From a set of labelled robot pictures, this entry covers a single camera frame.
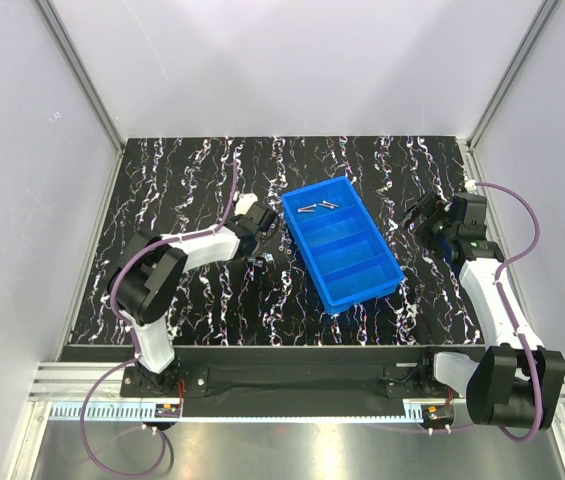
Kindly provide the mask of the silver T-nut two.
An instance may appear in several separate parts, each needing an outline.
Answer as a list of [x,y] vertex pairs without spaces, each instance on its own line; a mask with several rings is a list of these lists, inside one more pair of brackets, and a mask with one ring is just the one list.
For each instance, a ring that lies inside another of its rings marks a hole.
[[264,265],[264,259],[260,257],[249,257],[247,259],[247,262],[256,267],[262,267]]

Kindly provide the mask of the silver bolt one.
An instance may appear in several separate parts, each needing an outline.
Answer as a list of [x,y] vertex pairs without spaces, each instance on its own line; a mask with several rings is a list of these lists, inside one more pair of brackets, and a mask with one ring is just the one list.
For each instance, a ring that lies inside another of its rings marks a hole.
[[322,206],[322,207],[328,208],[328,209],[339,208],[339,206],[337,204],[334,204],[334,203],[331,203],[331,202],[328,202],[328,201],[325,201],[325,200],[320,202],[319,205]]

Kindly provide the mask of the silver bolt two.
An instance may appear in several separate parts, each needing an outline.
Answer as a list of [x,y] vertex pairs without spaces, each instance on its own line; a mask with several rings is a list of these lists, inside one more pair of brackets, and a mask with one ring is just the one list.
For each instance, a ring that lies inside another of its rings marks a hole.
[[298,213],[313,213],[315,212],[316,206],[312,205],[312,206],[308,206],[308,207],[302,207],[302,208],[298,208]]

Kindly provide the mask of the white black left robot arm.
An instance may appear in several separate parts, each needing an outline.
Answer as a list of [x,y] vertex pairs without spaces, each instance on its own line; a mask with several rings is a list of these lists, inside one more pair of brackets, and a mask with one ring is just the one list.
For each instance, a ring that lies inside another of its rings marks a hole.
[[259,201],[240,201],[231,216],[179,235],[140,230],[109,273],[110,309],[128,328],[134,367],[148,386],[168,392],[178,381],[178,360],[166,317],[184,273],[254,253],[278,215]]

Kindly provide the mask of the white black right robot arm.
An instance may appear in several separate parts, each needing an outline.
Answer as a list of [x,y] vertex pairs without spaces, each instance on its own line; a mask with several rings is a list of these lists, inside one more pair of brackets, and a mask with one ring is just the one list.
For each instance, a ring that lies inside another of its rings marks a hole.
[[408,208],[399,224],[453,270],[482,327],[486,351],[479,360],[459,351],[428,350],[414,370],[424,394],[441,390],[463,397],[471,421],[506,435],[525,430],[524,440],[551,426],[565,359],[547,349],[514,298],[510,259],[488,239],[486,197],[461,192],[446,201],[433,192]]

